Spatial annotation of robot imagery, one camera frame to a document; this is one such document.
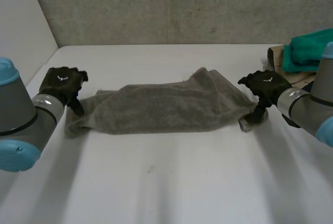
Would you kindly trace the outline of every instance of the gray towel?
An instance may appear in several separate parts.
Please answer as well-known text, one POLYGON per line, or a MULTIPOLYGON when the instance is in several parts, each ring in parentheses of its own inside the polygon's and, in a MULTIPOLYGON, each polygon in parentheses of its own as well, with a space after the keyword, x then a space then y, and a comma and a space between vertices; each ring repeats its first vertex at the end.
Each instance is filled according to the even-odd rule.
POLYGON ((90 129, 108 134, 210 131, 235 121, 242 131, 249 131, 254 125, 245 116, 256 105, 216 70, 206 68, 187 81, 100 90, 80 102, 84 116, 67 109, 68 137, 90 129))

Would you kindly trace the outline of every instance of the cloth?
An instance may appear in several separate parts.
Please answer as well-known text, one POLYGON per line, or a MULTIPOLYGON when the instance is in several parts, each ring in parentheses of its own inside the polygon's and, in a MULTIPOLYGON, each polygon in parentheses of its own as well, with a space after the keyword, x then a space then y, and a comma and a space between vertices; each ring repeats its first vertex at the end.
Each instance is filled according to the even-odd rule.
POLYGON ((315 72, 327 43, 333 41, 333 29, 326 29, 291 40, 284 46, 282 69, 286 72, 315 72))
MULTIPOLYGON (((80 100, 84 116, 67 110, 65 134, 76 137, 90 129, 108 134, 198 132, 239 121, 242 131, 255 124, 246 116, 250 101, 216 70, 200 68, 188 80, 161 85, 127 85, 98 91, 80 100)), ((267 112, 262 122, 267 119, 267 112)))
POLYGON ((270 47, 267 51, 267 63, 264 69, 277 72, 278 74, 283 76, 293 87, 303 88, 304 86, 314 81, 316 75, 316 73, 314 72, 290 73, 283 71, 283 59, 283 45, 270 47))

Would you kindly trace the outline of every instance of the light blue joint cap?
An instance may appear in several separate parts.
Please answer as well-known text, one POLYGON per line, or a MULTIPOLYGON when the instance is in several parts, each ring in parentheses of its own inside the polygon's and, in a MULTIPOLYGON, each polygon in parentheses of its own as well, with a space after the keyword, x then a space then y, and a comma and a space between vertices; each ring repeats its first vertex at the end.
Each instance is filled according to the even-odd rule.
POLYGON ((330 42, 325 47, 322 58, 333 59, 333 42, 330 42))
POLYGON ((30 143, 3 139, 0 140, 0 169, 17 172, 25 171, 35 164, 41 152, 30 143))
POLYGON ((0 57, 0 86, 15 81, 20 76, 10 59, 0 57))
POLYGON ((316 133, 316 138, 328 146, 333 147, 333 116, 325 120, 316 133))

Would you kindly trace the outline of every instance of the gray wall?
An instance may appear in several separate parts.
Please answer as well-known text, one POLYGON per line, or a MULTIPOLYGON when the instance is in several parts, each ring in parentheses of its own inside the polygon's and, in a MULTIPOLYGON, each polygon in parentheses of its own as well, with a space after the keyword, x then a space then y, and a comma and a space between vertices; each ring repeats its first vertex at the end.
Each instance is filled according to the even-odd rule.
POLYGON ((333 0, 39 0, 59 45, 287 43, 333 0))

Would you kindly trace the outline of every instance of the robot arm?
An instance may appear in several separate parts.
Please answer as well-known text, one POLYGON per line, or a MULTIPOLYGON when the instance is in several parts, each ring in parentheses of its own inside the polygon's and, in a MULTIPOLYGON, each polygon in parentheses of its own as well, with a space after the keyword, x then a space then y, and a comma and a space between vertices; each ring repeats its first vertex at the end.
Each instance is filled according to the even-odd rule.
POLYGON ((51 68, 30 99, 13 63, 0 58, 0 169, 17 172, 31 168, 40 158, 59 123, 65 106, 84 114, 77 100, 86 72, 51 68))
POLYGON ((319 141, 333 147, 333 42, 322 55, 311 93, 298 88, 285 90, 277 108, 319 141))
POLYGON ((276 72, 265 71, 242 78, 259 96, 252 115, 258 121, 266 107, 276 105, 288 124, 301 127, 319 141, 333 147, 333 42, 325 48, 311 93, 292 87, 276 72))

